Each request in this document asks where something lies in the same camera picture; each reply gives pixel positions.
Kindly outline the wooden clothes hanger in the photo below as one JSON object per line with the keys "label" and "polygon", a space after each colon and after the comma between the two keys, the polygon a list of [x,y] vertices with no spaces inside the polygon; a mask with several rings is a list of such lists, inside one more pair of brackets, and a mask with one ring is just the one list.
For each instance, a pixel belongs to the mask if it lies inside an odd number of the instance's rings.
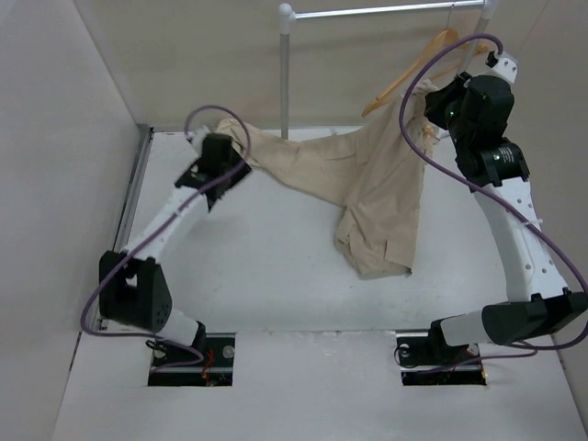
{"label": "wooden clothes hanger", "polygon": [[[394,99],[394,94],[397,90],[408,80],[412,79],[419,70],[445,47],[456,43],[459,40],[458,31],[454,28],[446,28],[435,35],[427,45],[424,47],[418,58],[406,69],[396,80],[389,84],[379,95],[377,95],[370,103],[368,103],[361,112],[361,117],[368,116],[374,110],[389,104]],[[490,50],[485,43],[478,43],[473,52],[474,57],[487,53]],[[440,78],[441,76],[457,71],[459,63],[456,62],[450,65],[443,71],[435,73],[431,77],[431,81]]]}

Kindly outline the beige trousers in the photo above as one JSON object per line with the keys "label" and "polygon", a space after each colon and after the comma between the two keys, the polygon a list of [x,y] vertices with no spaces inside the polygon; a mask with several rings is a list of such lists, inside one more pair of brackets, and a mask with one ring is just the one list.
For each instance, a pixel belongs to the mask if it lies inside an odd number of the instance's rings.
{"label": "beige trousers", "polygon": [[342,208],[334,245],[363,278],[409,274],[417,247],[425,162],[412,146],[431,156],[437,130],[424,117],[428,80],[408,103],[388,105],[361,129],[309,141],[289,141],[236,119],[217,132],[233,137],[247,163],[278,182]]}

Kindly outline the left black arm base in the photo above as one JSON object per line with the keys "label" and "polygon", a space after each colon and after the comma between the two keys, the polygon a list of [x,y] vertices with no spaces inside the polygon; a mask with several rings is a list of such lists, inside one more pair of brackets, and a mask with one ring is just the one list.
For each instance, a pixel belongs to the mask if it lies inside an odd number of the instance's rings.
{"label": "left black arm base", "polygon": [[201,356],[157,340],[152,351],[150,387],[230,387],[233,381],[236,334],[208,334]]}

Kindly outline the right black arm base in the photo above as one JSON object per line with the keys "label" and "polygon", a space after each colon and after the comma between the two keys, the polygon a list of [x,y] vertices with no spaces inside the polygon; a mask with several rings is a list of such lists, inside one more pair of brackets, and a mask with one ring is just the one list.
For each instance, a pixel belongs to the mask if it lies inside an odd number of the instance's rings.
{"label": "right black arm base", "polygon": [[393,358],[409,386],[485,386],[477,345],[450,346],[439,321],[425,329],[398,331]]}

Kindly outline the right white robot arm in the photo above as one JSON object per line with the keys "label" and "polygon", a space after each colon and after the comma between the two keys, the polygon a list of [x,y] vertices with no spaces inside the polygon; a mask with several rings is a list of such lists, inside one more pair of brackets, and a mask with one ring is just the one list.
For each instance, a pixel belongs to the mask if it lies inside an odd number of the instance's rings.
{"label": "right white robot arm", "polygon": [[432,323],[426,353],[449,362],[467,331],[483,343],[510,345],[553,334],[587,310],[586,293],[569,290],[555,267],[531,198],[522,150],[503,133],[515,102],[510,84],[488,74],[459,74],[427,95],[425,116],[447,130],[462,177],[490,225],[502,260],[507,300]]}

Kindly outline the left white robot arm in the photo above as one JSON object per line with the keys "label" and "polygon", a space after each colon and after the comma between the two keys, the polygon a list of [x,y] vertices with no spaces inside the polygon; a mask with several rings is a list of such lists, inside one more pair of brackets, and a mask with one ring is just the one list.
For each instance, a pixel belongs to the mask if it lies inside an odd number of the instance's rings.
{"label": "left white robot arm", "polygon": [[250,172],[231,136],[206,135],[199,158],[174,182],[169,199],[148,226],[121,251],[100,258],[101,316],[175,343],[175,355],[186,366],[201,363],[206,328],[174,307],[163,261]]}

